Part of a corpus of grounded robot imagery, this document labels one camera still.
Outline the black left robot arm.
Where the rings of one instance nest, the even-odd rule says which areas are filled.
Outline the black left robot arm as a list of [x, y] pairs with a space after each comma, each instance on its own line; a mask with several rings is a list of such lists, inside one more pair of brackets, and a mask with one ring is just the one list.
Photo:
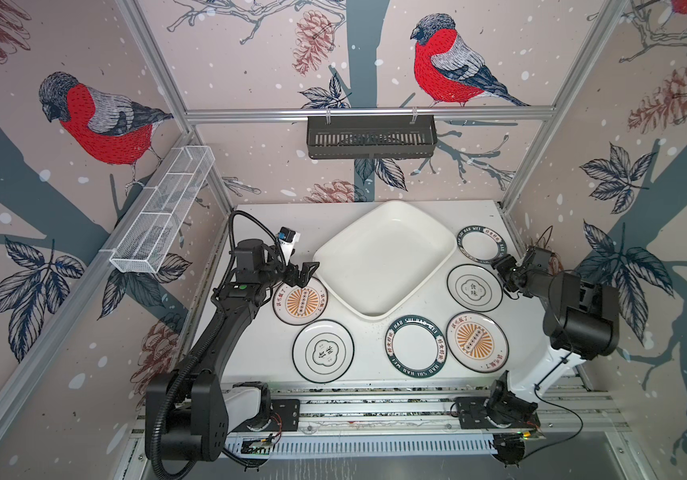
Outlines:
[[299, 233], [284, 228], [274, 244], [259, 239], [232, 246], [211, 302], [216, 312], [192, 350], [146, 391], [146, 455], [160, 479], [183, 479], [200, 461], [226, 451], [228, 434], [246, 422], [235, 414], [222, 377], [242, 335], [279, 283], [305, 287], [319, 265], [291, 263]]

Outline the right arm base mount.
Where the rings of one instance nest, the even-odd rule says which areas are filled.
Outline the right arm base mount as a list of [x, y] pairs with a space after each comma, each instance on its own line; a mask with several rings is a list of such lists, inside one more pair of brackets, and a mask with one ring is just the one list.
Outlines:
[[458, 397], [451, 413], [459, 420], [461, 430], [539, 429], [537, 403], [517, 397], [497, 400], [489, 406], [489, 398]]

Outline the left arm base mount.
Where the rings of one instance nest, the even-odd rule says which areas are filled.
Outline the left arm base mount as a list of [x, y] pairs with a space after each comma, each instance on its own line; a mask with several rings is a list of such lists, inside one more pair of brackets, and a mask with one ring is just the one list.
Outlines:
[[271, 401], [269, 416], [263, 420], [246, 420], [230, 432], [265, 434], [297, 432], [300, 425], [301, 401], [279, 399]]

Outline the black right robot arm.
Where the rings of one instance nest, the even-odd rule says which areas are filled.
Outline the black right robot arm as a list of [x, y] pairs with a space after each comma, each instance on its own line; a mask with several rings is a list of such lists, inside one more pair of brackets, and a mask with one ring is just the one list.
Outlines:
[[505, 291], [545, 305], [543, 334], [549, 339], [547, 358], [531, 374], [511, 383], [504, 373], [493, 382], [485, 411], [497, 424], [531, 422], [541, 394], [563, 374], [611, 355], [619, 344], [619, 290], [567, 271], [553, 274], [552, 257], [547, 249], [531, 247], [521, 261], [507, 254], [491, 262]]

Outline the white plastic bin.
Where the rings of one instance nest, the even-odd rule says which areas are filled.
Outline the white plastic bin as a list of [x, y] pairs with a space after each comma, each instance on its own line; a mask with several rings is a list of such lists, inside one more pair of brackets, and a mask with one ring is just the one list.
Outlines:
[[455, 252], [455, 236], [427, 212], [389, 201], [355, 220], [314, 254], [317, 276], [353, 314], [389, 317]]

